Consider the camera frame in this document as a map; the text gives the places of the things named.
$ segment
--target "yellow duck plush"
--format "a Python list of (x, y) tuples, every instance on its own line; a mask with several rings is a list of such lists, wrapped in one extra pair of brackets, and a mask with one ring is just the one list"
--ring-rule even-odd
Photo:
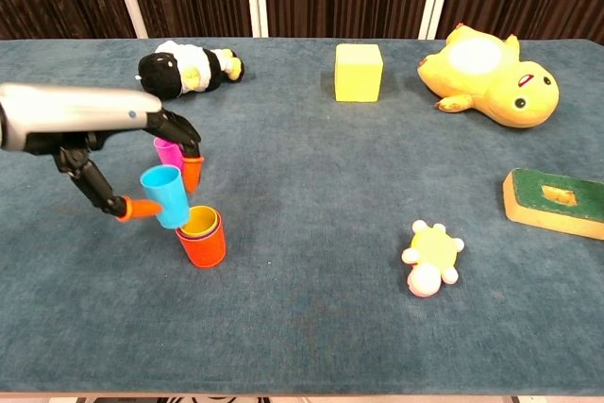
[(514, 35), (504, 42), (459, 24), (438, 54), (419, 62), (417, 73), (442, 99), (444, 112), (477, 109), (504, 126), (543, 123), (558, 106), (556, 79), (534, 61), (520, 61)]

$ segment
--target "table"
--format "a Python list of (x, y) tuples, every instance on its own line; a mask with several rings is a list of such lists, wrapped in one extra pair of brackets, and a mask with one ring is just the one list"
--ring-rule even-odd
[[(1, 152), (0, 391), (604, 394), (602, 244), (509, 222), (501, 192), (514, 167), (602, 178), (601, 46), (522, 42), (562, 99), (512, 130), (433, 108), (415, 65), (442, 42), (375, 41), (380, 100), (358, 105), (333, 100), (344, 40), (179, 41), (246, 64), (166, 103), (202, 135), (191, 202), (221, 212), (225, 261), (196, 269), (155, 220), (121, 225), (51, 158)], [(140, 90), (159, 42), (0, 42), (0, 75)], [(93, 158), (133, 196), (157, 163), (144, 132)], [(466, 243), (460, 281), (425, 300), (400, 261), (420, 218)]]

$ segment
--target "yellow cube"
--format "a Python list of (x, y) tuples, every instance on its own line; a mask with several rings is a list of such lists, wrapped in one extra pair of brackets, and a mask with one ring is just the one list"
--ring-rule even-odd
[(377, 44), (336, 46), (336, 101), (376, 102), (384, 62)]

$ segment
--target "small plush toy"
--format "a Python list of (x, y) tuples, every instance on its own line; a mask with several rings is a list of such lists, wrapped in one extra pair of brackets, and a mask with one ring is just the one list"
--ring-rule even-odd
[(243, 62), (230, 49), (208, 50), (168, 41), (139, 61), (136, 78), (146, 92), (167, 100), (190, 91), (209, 92), (223, 80), (239, 82), (243, 73)]
[(514, 35), (504, 42), (459, 24), (438, 54), (419, 62), (417, 73), (441, 96), (445, 112), (474, 108), (511, 127), (543, 123), (558, 105), (558, 84), (534, 61), (520, 61)]
[(404, 263), (413, 265), (407, 284), (416, 296), (432, 296), (441, 288), (441, 280), (448, 284), (457, 282), (459, 275), (453, 265), (463, 250), (463, 240), (447, 235), (442, 224), (428, 227), (419, 220), (411, 228), (415, 235), (401, 257)]

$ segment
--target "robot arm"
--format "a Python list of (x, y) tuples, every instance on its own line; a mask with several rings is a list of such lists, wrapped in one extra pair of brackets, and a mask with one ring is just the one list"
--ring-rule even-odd
[(91, 151), (103, 148), (110, 136), (142, 129), (180, 144), (187, 192), (197, 189), (201, 173), (201, 138), (183, 117), (165, 110), (144, 92), (21, 84), (0, 85), (0, 147), (37, 156), (53, 156), (92, 204), (127, 222), (156, 215), (161, 206), (113, 193)]

